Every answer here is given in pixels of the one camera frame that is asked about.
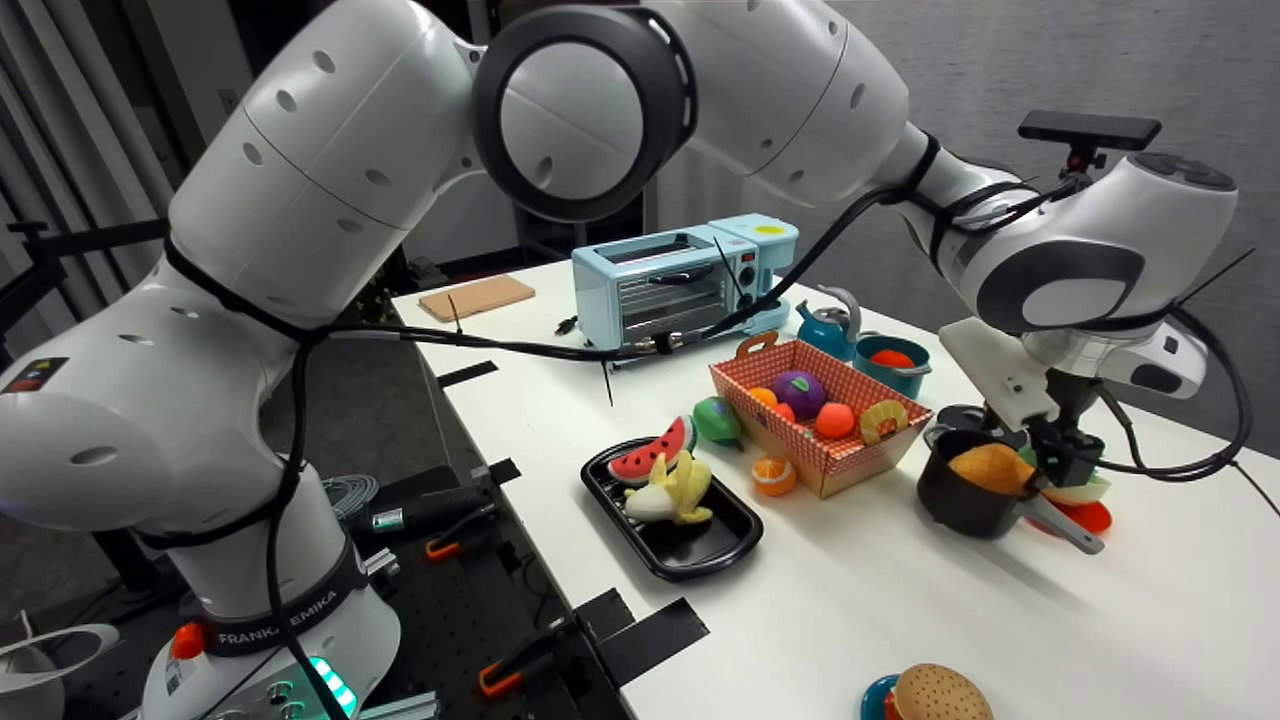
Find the wall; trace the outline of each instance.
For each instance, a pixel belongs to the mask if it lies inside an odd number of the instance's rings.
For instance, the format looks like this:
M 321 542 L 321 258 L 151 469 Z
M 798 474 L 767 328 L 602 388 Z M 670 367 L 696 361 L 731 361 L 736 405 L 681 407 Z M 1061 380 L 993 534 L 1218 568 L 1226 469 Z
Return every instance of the wall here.
M 1027 144 L 1027 106 L 1158 115 L 1154 146 L 1208 159 L 1246 187 L 1236 222 L 1218 255 L 1256 255 L 1196 296 L 1236 353 L 1264 450 L 1280 450 L 1280 3 L 1275 0 L 834 0 L 882 42 L 913 86 L 913 115 L 953 151 L 1051 182 L 1063 146 Z M 765 209 L 815 237 L 836 209 L 788 209 L 729 182 L 683 155 L 664 172 L 660 222 Z M 942 328 L 966 309 L 907 243 L 896 210 L 863 215 L 813 280 L 850 283 L 863 302 Z M 1232 405 L 1219 373 L 1192 405 L 1154 405 L 1176 421 L 1228 430 Z

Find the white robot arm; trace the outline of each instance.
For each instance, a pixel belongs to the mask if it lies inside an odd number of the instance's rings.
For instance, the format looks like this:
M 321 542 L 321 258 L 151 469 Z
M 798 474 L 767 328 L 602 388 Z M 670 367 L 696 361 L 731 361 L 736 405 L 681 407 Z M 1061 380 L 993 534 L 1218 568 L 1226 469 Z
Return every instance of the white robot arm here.
M 933 146 L 907 122 L 905 81 L 819 0 L 550 7 L 493 48 L 414 0 L 339 0 L 252 82 L 175 190 L 167 258 L 0 376 L 6 512 L 180 541 L 167 556 L 219 646 L 159 653 L 144 720 L 211 702 L 263 714 L 263 689 L 300 683 L 284 653 L 260 664 L 277 638 L 268 530 L 236 522 L 277 496 L 281 458 L 257 407 L 298 343 L 452 178 L 493 172 L 534 210 L 590 218 L 636 194 L 683 141 L 801 205 L 905 187 L 942 275 L 1044 363 L 1158 376 L 1172 394 L 1206 376 L 1202 343 L 1168 353 L 1154 334 L 1180 334 L 1159 309 L 1232 218 L 1219 172 L 1134 155 L 1020 210 L 1036 190 Z M 277 556 L 284 614 L 346 677 L 339 698 L 361 702 L 401 625 L 339 581 L 354 548 L 311 469 Z

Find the wicker basket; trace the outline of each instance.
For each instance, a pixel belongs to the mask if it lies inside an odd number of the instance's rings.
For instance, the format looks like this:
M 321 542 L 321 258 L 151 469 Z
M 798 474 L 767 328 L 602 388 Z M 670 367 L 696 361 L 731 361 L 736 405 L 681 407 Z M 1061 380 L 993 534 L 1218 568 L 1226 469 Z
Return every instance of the wicker basket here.
M 907 427 L 882 443 L 863 440 L 815 440 L 807 427 L 779 421 L 765 405 L 748 394 L 748 388 L 772 388 L 779 373 L 815 373 L 834 401 L 843 401 L 854 410 L 863 410 L 878 401 L 902 401 L 907 407 Z M 731 410 L 744 421 L 748 436 L 772 450 L 798 465 L 801 480 L 815 496 L 836 496 L 854 483 L 863 483 L 882 472 L 887 472 L 920 436 L 930 422 L 930 407 L 917 401 L 878 385 L 874 376 L 861 376 L 856 367 L 834 361 L 819 347 L 807 343 L 775 343 L 772 334 L 744 341 L 736 361 L 712 363 L 718 393 L 731 405 Z

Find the table surface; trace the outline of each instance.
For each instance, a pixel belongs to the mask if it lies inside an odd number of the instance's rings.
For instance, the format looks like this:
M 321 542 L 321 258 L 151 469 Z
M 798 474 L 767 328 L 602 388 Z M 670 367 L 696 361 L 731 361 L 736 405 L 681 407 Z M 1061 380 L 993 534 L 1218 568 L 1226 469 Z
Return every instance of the table surface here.
M 567 263 L 511 273 L 536 296 L 466 319 L 468 334 L 585 343 L 557 322 L 577 316 Z M 443 328 L 401 296 L 404 322 Z M 868 333 L 920 341 L 933 376 L 920 405 L 982 405 L 933 333 L 863 313 Z M 1115 529 L 1104 556 L 1020 522 L 1003 541 L 966 541 L 923 518 L 917 474 L 923 440 L 874 483 L 815 501 L 794 492 L 756 501 L 744 454 L 701 454 L 762 512 L 765 541 L 731 573 L 701 583 L 648 574 L 645 560 L 581 483 L 581 465 L 631 436 L 656 436 L 712 394 L 710 363 L 729 343 L 652 361 L 612 376 L 602 367 L 511 353 L 422 347 L 438 376 L 493 361 L 501 373 L 452 385 L 466 427 L 489 458 L 523 469 L 510 483 L 539 556 L 574 602 L 621 586 L 636 614 L 688 595 L 712 628 L 656 670 L 624 689 L 645 720 L 683 714 L 856 714 L 861 693 L 920 660 L 968 670 L 997 714 L 1275 714 L 1280 668 L 1280 518 L 1236 474 L 1158 483 L 1111 474 Z M 1134 410 L 1149 465 L 1212 450 L 1196 427 Z M 1090 430 L 1123 449 L 1101 410 Z M 1242 465 L 1280 492 L 1280 458 L 1246 450 Z

